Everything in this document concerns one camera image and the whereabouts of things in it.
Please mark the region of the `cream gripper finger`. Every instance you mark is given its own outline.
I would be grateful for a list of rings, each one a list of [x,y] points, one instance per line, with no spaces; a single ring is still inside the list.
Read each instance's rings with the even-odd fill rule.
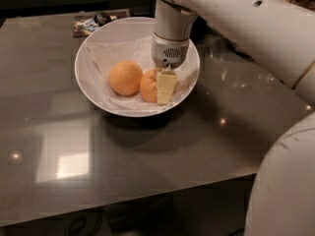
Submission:
[[[177,75],[173,70],[161,70],[157,73],[157,103],[166,105],[170,102],[177,82]]]

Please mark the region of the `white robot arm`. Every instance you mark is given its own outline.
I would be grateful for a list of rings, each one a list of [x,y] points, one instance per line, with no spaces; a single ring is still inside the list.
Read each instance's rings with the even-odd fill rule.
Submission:
[[[183,63],[196,17],[315,104],[313,12],[281,0],[157,0],[152,51],[157,67]],[[315,236],[315,113],[267,152],[251,192],[244,236]]]

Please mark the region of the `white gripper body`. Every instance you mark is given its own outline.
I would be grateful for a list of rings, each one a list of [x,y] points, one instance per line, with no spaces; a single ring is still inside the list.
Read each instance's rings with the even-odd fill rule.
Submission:
[[[177,69],[186,59],[189,40],[171,41],[157,36],[152,38],[152,58],[157,68]]]

